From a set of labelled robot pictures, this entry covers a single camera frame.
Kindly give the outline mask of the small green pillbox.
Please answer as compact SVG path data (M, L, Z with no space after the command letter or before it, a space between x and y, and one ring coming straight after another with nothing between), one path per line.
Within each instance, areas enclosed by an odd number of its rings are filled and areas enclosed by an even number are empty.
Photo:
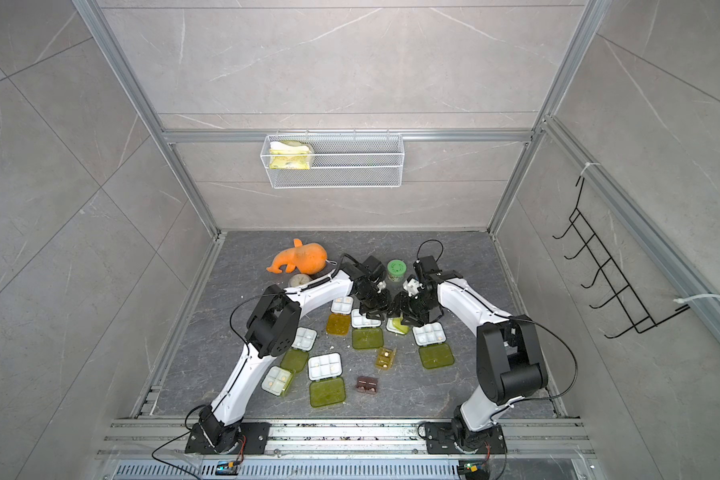
M396 335L407 335L410 327L403 323L402 317L390 317L387 319L386 329Z

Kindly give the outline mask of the green lid six-cell pillbox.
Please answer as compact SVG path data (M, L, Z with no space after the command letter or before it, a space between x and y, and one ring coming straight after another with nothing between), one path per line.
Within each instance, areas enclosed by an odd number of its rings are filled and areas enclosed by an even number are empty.
M368 319L358 309L351 312L352 347L356 350L377 349L384 346L382 321Z

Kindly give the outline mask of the amber lid small pillbox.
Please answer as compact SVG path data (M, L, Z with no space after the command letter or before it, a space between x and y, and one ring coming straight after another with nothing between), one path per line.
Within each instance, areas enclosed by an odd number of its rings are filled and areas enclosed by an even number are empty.
M351 313L354 300L350 296L340 297L332 301L330 315L326 323L326 333L334 336L345 336L351 327Z

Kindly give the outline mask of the small yellow clear pillbox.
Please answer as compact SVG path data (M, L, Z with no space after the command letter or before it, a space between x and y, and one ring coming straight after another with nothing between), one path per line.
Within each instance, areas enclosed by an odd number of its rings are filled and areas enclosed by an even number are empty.
M395 356L394 349L382 347L377 352L375 366L380 370L389 370L394 364Z

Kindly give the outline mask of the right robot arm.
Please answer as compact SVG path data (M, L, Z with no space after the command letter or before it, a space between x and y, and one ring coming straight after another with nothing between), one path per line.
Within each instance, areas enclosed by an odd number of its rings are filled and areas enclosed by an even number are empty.
M500 436L499 418L519 403L534 401L549 375L538 331L554 333L526 315L512 315L478 294L456 271L418 255L414 274L396 295L390 312L415 332L429 335L449 311L475 336L478 387L459 405L445 430L450 447L473 453Z

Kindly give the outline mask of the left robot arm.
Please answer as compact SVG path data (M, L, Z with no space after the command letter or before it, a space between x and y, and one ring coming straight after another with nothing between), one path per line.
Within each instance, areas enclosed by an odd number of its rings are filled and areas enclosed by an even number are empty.
M293 344L303 315L342 297L353 297L372 315L387 311L390 292L381 285L386 267L370 256L344 254L334 270L298 287L267 287L247 323L239 360L217 397L199 411L188 434L189 454L224 454L242 444L241 423L257 385L277 357Z

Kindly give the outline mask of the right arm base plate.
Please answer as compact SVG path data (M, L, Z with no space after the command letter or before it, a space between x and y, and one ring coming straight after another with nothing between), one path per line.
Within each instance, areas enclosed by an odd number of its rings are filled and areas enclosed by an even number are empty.
M428 454L502 455L507 452L505 436L500 425L471 431L456 422L423 422L418 434L424 440Z

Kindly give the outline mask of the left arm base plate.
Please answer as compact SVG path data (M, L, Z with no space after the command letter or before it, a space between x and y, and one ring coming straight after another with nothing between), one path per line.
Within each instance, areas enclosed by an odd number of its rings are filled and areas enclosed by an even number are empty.
M237 423L222 427L214 443L212 435L206 434L199 423L190 430L185 445L186 454L232 455L243 451L246 455L262 455L265 451L271 424L267 422Z

